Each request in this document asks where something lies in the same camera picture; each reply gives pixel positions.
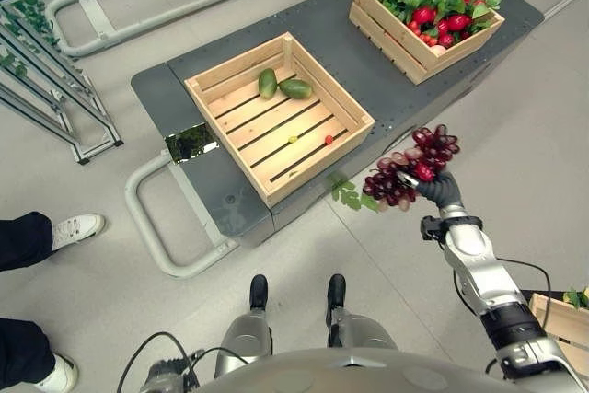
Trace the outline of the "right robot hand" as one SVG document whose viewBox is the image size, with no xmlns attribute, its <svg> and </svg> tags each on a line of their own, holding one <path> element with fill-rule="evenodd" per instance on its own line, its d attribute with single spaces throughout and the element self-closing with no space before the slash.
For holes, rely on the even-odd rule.
<svg viewBox="0 0 589 393">
<path fill-rule="evenodd" d="M 441 172 L 433 181 L 413 178 L 406 172 L 398 171 L 400 182 L 416 190 L 422 197 L 434 203 L 443 219 L 466 216 L 459 187 L 448 171 Z"/>
</svg>

